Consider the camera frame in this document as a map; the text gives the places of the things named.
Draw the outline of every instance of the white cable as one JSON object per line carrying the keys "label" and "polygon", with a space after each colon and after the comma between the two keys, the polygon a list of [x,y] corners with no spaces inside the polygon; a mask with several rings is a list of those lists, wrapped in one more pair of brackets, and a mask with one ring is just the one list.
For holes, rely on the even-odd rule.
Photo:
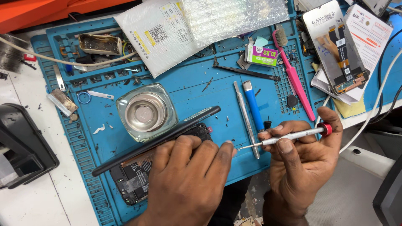
{"label": "white cable", "polygon": [[360,133],[363,131],[363,129],[367,126],[367,124],[369,123],[370,119],[375,115],[375,108],[377,107],[379,98],[381,96],[382,90],[384,88],[385,82],[387,81],[388,75],[392,69],[392,66],[394,66],[394,63],[396,61],[396,59],[398,59],[398,57],[401,55],[402,53],[402,49],[399,51],[399,53],[395,56],[394,60],[391,62],[390,66],[388,67],[387,73],[385,74],[384,80],[382,81],[381,87],[379,88],[378,91],[378,95],[377,95],[377,99],[375,100],[374,103],[374,107],[373,110],[369,113],[369,116],[367,117],[366,122],[363,124],[363,126],[359,129],[359,131],[357,132],[357,134],[345,145],[345,147],[343,147],[339,153],[343,152],[347,147],[349,147],[349,145],[360,135]]}
{"label": "white cable", "polygon": [[131,57],[131,56],[133,56],[135,54],[135,52],[132,52],[132,53],[130,53],[128,55],[119,57],[117,59],[108,60],[108,61],[105,61],[105,62],[99,62],[99,63],[95,63],[95,64],[80,64],[80,63],[75,63],[75,62],[68,62],[68,61],[64,61],[64,60],[58,60],[58,59],[54,59],[54,58],[51,58],[51,57],[47,57],[47,56],[44,56],[44,55],[41,55],[41,54],[31,52],[31,51],[26,50],[24,48],[21,48],[21,47],[19,47],[17,45],[14,45],[13,43],[3,39],[2,37],[0,37],[0,41],[10,45],[13,48],[18,49],[19,51],[22,51],[24,53],[28,53],[28,54],[31,54],[31,55],[34,55],[34,56],[37,56],[37,57],[40,57],[40,58],[43,58],[43,59],[51,60],[51,61],[54,61],[54,62],[58,62],[58,63],[62,63],[62,64],[68,64],[68,65],[74,65],[74,66],[85,66],[85,67],[100,66],[100,65],[110,64],[110,63],[113,63],[113,62],[116,62],[116,61],[120,61],[120,60],[129,58],[129,57]]}
{"label": "white cable", "polygon": [[402,10],[399,10],[399,9],[396,9],[396,8],[392,8],[392,7],[390,7],[390,6],[388,6],[387,8],[390,9],[390,10],[392,10],[392,11],[395,11],[395,12],[398,12],[398,13],[402,13]]}
{"label": "white cable", "polygon": [[[327,98],[324,101],[324,104],[322,105],[323,107],[325,107],[325,105],[328,103],[328,100],[329,100],[330,97],[331,97],[330,95],[327,96]],[[317,121],[316,121],[316,125],[314,126],[314,128],[317,128],[317,125],[320,123],[320,120],[321,120],[321,117],[318,116]]]}

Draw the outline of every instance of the white table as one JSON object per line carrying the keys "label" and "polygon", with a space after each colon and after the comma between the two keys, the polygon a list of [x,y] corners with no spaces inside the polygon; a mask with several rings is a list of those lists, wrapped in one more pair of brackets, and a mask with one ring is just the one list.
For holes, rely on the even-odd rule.
{"label": "white table", "polygon": [[[38,30],[19,35],[24,40],[44,34]],[[46,98],[45,80],[37,62],[37,70],[21,65],[18,73],[8,72],[7,80],[0,80],[0,104],[16,103],[26,109],[38,129],[57,155],[60,165],[28,185],[0,191],[0,224],[2,226],[97,226],[77,164],[74,161],[56,108]],[[402,100],[395,108],[402,105]],[[382,112],[391,104],[384,105]],[[344,128],[365,121],[368,113],[342,119]]]}

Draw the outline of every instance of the product box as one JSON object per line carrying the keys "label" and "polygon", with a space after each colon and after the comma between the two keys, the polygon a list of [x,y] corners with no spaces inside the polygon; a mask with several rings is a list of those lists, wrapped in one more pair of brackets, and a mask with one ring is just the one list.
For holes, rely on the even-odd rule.
{"label": "product box", "polygon": [[[359,5],[349,7],[345,19],[364,67],[371,72],[374,71],[393,28]],[[319,69],[317,71],[311,85],[335,97],[328,87],[328,79],[323,70]],[[364,93],[366,85],[367,83],[339,95],[337,99],[349,105],[358,102]]]}
{"label": "product box", "polygon": [[278,51],[254,45],[246,45],[244,60],[249,64],[258,64],[267,67],[275,67],[277,64]]}

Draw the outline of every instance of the blue screwdriver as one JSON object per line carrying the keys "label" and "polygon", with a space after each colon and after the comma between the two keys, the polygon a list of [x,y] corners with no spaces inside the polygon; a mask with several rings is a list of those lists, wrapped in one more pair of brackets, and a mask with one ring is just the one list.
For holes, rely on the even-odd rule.
{"label": "blue screwdriver", "polygon": [[254,96],[254,90],[252,89],[251,81],[247,80],[243,82],[244,94],[246,95],[248,105],[251,109],[251,114],[254,119],[255,126],[259,133],[264,131],[263,120],[261,119],[260,110],[258,109],[257,101]]}

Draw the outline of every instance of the pink toothbrush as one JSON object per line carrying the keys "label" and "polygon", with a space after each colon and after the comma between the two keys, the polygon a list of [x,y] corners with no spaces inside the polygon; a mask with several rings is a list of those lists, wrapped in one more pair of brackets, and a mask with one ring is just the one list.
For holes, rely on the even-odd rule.
{"label": "pink toothbrush", "polygon": [[286,73],[288,74],[288,79],[292,82],[293,87],[295,88],[296,94],[299,96],[301,104],[303,105],[308,118],[311,121],[316,120],[316,116],[314,115],[313,109],[311,109],[310,103],[308,102],[306,93],[303,90],[302,83],[300,82],[299,76],[297,75],[296,69],[292,67],[287,60],[286,54],[283,51],[283,46],[287,44],[287,37],[284,29],[275,30],[272,33],[272,37],[274,38],[275,46],[278,48],[278,51],[281,53],[281,57],[283,62],[286,65]]}

